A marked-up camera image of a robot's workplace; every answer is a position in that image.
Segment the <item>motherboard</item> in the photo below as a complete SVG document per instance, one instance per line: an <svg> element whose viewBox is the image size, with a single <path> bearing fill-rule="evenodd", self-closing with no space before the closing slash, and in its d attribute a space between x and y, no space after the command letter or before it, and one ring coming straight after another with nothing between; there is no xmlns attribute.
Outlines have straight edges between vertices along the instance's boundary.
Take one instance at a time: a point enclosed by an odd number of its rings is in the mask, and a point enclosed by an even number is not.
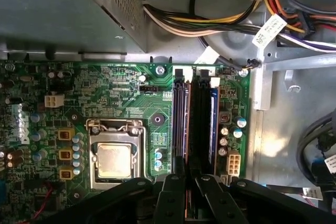
<svg viewBox="0 0 336 224"><path fill-rule="evenodd" d="M0 223L155 181L176 156L244 177L248 102L248 71L220 65L1 61Z"/></svg>

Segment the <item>black wire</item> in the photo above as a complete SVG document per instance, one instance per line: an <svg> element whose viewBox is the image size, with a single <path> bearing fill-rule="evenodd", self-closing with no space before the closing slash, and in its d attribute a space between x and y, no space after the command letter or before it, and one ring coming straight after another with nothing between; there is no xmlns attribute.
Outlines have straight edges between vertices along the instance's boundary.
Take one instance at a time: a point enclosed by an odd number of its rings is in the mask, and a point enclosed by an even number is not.
<svg viewBox="0 0 336 224"><path fill-rule="evenodd" d="M290 4L295 9L304 11L306 13L317 14L317 15L336 15L336 12L329 10L318 10L313 7L309 7L297 0L286 0L288 4Z"/></svg>

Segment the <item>barcode label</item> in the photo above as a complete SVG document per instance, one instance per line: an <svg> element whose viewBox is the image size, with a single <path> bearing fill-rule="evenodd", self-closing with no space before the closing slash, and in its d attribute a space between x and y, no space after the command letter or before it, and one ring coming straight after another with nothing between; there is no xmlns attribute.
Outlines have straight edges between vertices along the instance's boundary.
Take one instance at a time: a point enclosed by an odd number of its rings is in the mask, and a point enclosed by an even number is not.
<svg viewBox="0 0 336 224"><path fill-rule="evenodd" d="M201 56L195 61L195 64L212 65L217 60L218 56L219 54L212 49L212 47L208 46L205 48Z"/></svg>
<svg viewBox="0 0 336 224"><path fill-rule="evenodd" d="M287 22L279 15L272 15L254 36L252 43L258 48L264 49L286 25Z"/></svg>
<svg viewBox="0 0 336 224"><path fill-rule="evenodd" d="M336 173L336 155L326 158L324 162L330 173Z"/></svg>
<svg viewBox="0 0 336 224"><path fill-rule="evenodd" d="M320 187L304 187L303 198L323 200L322 191Z"/></svg>

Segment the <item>cpu socket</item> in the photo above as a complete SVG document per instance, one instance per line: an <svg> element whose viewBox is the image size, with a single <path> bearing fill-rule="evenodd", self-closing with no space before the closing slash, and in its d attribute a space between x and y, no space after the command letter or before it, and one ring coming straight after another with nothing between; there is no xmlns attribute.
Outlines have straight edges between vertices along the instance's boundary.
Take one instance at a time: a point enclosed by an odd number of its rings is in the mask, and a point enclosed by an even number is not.
<svg viewBox="0 0 336 224"><path fill-rule="evenodd" d="M89 119L90 187L107 190L145 175L146 129L141 120Z"/></svg>

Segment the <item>white connector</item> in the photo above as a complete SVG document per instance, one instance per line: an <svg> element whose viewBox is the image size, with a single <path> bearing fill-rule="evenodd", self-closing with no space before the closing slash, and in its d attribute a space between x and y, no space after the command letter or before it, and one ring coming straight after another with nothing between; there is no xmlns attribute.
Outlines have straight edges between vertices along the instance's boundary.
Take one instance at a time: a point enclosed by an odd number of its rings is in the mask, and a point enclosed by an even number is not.
<svg viewBox="0 0 336 224"><path fill-rule="evenodd" d="M228 175L239 176L241 158L241 155L237 151L229 151L227 153L226 171Z"/></svg>
<svg viewBox="0 0 336 224"><path fill-rule="evenodd" d="M58 108L64 106L64 94L44 96L44 106L46 108Z"/></svg>

